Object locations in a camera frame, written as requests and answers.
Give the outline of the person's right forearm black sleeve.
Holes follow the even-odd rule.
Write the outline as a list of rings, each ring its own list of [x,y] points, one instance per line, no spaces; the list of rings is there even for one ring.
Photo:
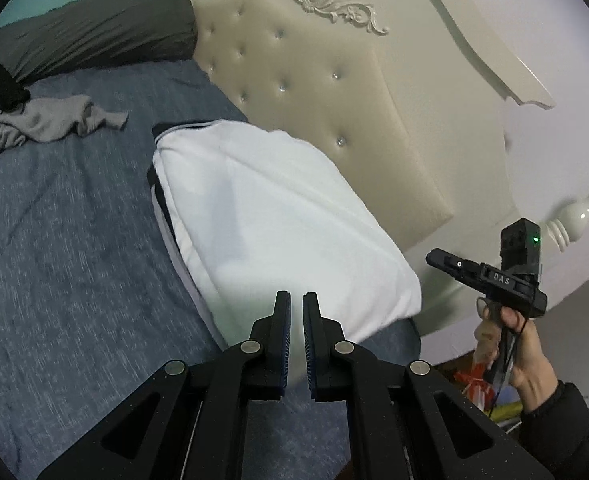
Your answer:
[[[539,408],[521,415],[518,442],[556,479],[589,477],[589,409],[579,389],[559,380]]]

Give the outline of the person's right hand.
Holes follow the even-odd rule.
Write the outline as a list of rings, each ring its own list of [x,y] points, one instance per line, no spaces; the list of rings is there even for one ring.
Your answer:
[[[473,364],[494,363],[499,357],[501,328],[515,330],[520,338],[509,382],[517,389],[523,410],[530,413],[550,399],[559,380],[541,348],[536,326],[520,312],[508,307],[499,309],[501,323],[497,323],[491,317],[491,309],[497,307],[498,304],[485,298],[477,298],[477,312],[482,321],[474,331],[477,348],[473,352]]]

